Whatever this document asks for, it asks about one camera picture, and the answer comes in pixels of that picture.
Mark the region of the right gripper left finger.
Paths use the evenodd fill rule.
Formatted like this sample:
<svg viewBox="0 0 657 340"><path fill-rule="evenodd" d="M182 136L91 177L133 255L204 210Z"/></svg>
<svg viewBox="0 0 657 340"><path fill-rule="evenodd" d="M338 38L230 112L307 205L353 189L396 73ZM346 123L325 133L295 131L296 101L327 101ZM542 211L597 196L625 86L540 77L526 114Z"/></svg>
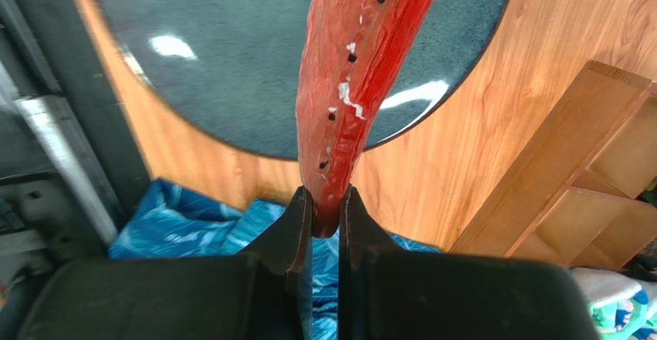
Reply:
<svg viewBox="0 0 657 340"><path fill-rule="evenodd" d="M312 335L312 197L231 256L60 268L36 297L20 339L308 339Z"/></svg>

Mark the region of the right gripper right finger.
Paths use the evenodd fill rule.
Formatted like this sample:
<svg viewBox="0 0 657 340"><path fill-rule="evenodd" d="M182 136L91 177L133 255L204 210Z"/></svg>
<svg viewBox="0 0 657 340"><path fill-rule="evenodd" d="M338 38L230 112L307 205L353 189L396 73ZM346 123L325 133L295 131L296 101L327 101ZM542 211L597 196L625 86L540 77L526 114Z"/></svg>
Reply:
<svg viewBox="0 0 657 340"><path fill-rule="evenodd" d="M408 251L369 215L356 188L339 208L340 339L596 339L563 268Z"/></svg>

